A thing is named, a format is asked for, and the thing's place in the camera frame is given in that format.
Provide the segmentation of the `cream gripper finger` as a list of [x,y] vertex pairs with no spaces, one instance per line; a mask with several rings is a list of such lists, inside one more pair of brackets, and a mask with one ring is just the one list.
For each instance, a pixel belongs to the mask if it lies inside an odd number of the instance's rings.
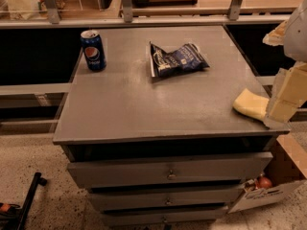
[[287,123],[307,102],[307,63],[297,61],[289,70],[280,68],[272,86],[266,117]]
[[266,34],[262,40],[263,43],[270,46],[282,46],[288,21],[280,23],[275,29]]

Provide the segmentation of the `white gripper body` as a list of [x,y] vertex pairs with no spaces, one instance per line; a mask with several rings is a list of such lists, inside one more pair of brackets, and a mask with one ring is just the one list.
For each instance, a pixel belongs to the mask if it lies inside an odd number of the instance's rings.
[[307,61],[307,0],[302,1],[287,22],[284,53],[296,61]]

